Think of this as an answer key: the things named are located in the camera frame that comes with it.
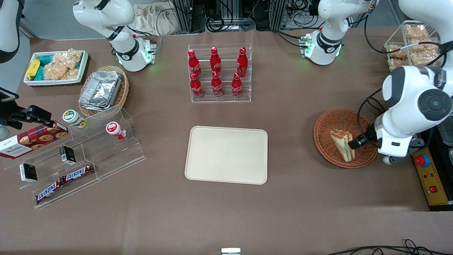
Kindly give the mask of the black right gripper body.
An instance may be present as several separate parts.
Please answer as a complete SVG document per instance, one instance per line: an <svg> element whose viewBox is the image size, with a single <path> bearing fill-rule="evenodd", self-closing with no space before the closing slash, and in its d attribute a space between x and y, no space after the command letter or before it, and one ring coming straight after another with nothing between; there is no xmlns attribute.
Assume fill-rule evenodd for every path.
<svg viewBox="0 0 453 255"><path fill-rule="evenodd" d="M21 111L21 107L17 103L0 103L0 124L2 126L10 126L13 129L22 129L22 123L12 120L11 117Z"/></svg>

